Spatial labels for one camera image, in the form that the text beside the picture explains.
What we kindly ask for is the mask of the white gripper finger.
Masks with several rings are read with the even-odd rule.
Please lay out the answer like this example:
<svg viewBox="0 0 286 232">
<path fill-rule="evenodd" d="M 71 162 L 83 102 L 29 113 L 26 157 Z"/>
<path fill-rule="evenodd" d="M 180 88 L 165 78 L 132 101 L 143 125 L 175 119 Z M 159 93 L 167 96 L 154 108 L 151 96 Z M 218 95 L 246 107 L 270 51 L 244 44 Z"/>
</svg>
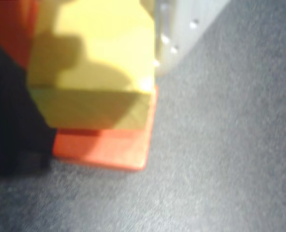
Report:
<svg viewBox="0 0 286 232">
<path fill-rule="evenodd" d="M 164 76 L 175 68 L 229 3 L 229 0 L 156 0 L 155 76 Z"/>
</svg>

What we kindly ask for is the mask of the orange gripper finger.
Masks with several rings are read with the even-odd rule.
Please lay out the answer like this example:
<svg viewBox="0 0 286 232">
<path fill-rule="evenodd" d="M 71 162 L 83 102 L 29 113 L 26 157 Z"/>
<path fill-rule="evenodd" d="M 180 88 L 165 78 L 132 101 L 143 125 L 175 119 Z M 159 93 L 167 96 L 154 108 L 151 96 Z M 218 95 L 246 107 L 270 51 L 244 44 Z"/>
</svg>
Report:
<svg viewBox="0 0 286 232">
<path fill-rule="evenodd" d="M 27 68 L 38 15 L 37 0 L 0 0 L 0 46 Z"/>
</svg>

